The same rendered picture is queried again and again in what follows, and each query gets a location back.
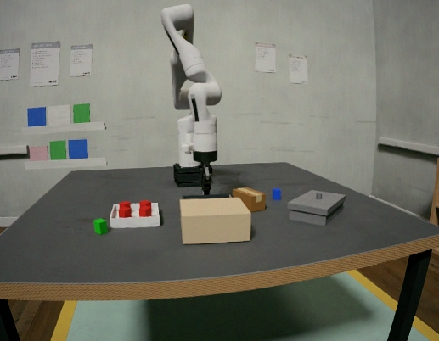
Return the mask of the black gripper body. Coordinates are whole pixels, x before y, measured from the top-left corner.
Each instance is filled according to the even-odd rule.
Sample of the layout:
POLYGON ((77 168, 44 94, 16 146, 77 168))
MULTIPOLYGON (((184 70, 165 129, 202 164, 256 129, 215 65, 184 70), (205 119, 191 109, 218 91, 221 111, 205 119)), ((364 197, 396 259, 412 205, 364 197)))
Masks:
POLYGON ((209 173, 211 172, 211 162, 217 161, 217 151, 199 152, 193 150, 193 160, 201 162, 202 178, 205 173, 205 168, 208 167, 209 173))

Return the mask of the brown cardboard box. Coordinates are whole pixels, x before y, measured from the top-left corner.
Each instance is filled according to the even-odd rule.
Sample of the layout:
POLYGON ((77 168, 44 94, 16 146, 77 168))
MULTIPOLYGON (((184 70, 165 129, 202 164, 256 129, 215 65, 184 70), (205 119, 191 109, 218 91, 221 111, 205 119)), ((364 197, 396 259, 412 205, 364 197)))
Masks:
POLYGON ((233 189, 233 196, 240 198, 251 213, 264 210, 266 207, 266 194, 248 187, 233 189))

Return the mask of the red block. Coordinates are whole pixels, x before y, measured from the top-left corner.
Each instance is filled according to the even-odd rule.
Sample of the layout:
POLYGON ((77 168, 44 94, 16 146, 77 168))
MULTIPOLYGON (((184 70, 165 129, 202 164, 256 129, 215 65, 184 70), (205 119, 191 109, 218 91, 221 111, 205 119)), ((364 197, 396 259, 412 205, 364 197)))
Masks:
POLYGON ((139 202, 139 208, 144 206, 151 207, 151 202, 146 200, 139 202))
POLYGON ((139 217, 150 217, 152 216, 151 207, 144 206, 139 208, 139 217))
POLYGON ((119 203, 119 209, 121 209, 123 207, 131 208, 131 203, 127 202, 127 201, 119 203))
POLYGON ((118 209, 118 211, 119 211, 119 218, 132 217, 131 208, 123 207, 121 209, 118 209))

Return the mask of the blue block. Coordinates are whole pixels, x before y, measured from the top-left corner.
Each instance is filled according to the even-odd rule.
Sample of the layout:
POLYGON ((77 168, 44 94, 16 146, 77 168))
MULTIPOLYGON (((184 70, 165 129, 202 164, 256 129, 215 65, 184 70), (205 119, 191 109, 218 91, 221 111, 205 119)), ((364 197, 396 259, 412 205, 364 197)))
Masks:
POLYGON ((273 200, 281 199, 281 190, 279 188, 273 188, 273 200))

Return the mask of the green block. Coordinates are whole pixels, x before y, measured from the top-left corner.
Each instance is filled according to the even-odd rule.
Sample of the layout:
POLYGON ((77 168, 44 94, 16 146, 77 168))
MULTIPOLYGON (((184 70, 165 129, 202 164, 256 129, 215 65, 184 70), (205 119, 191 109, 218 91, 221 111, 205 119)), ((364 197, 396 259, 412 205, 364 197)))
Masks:
POLYGON ((94 229, 97 234, 105 234, 108 232, 107 230, 107 222, 103 219, 97 219, 94 222, 94 229))

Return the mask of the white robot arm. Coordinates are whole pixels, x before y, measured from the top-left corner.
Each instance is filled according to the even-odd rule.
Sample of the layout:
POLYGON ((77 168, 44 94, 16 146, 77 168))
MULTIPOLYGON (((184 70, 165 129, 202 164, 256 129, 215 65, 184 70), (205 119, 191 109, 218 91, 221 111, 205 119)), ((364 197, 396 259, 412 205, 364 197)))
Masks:
POLYGON ((193 46, 192 7, 183 4, 164 8, 160 16, 163 28, 165 27, 164 30, 175 48, 170 55, 174 108, 191 109, 189 115, 177 121, 179 165, 198 166, 200 162, 193 160, 193 150, 217 151, 217 118, 208 112, 207 106, 217 105, 220 102, 221 88, 207 69, 200 51, 193 46), (181 36, 177 33, 180 30, 183 30, 181 36), (182 90, 187 79, 195 84, 190 89, 182 90), (185 143, 180 150, 182 142, 185 143))

